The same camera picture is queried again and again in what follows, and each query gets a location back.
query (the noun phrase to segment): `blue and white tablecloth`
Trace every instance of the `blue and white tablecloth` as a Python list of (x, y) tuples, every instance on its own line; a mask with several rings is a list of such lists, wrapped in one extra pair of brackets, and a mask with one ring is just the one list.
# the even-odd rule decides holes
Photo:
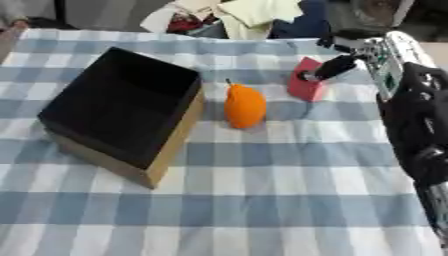
[[(203, 118), (154, 191), (60, 151), (36, 120), (111, 46), (202, 74)], [(302, 57), (336, 54), (315, 40), (27, 31), (0, 68), (0, 256), (441, 255), (365, 67), (320, 102), (287, 94)], [(226, 78), (265, 95), (265, 123), (228, 127)]]

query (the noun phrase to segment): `orange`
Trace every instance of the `orange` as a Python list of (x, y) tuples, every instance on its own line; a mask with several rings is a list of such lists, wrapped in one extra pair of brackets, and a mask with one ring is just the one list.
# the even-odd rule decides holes
[(257, 90), (233, 84), (227, 90), (224, 112), (230, 126), (248, 128), (258, 124), (266, 115), (266, 100)]

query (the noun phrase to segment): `black box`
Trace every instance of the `black box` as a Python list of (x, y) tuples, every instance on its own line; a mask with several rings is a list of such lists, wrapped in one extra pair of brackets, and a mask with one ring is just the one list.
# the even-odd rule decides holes
[(38, 117), (69, 151), (154, 188), (202, 108), (196, 71), (111, 48)]

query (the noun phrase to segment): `robotic hand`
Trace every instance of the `robotic hand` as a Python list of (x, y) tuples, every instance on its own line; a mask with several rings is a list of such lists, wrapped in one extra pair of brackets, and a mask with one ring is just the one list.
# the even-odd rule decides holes
[[(327, 39), (324, 47), (330, 47)], [(379, 93), (387, 135), (415, 188), (442, 245), (448, 243), (448, 76), (417, 41), (393, 31), (368, 38), (349, 55), (302, 71), (299, 79), (322, 81), (365, 62)]]

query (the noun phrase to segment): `red block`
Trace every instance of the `red block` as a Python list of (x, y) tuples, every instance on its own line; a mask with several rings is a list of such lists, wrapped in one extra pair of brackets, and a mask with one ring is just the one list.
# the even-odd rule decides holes
[(318, 101), (322, 99), (325, 86), (322, 82), (303, 81), (297, 75), (303, 70), (315, 70), (322, 63), (305, 57), (299, 65), (294, 69), (289, 79), (288, 92), (292, 96), (298, 97), (305, 101)]

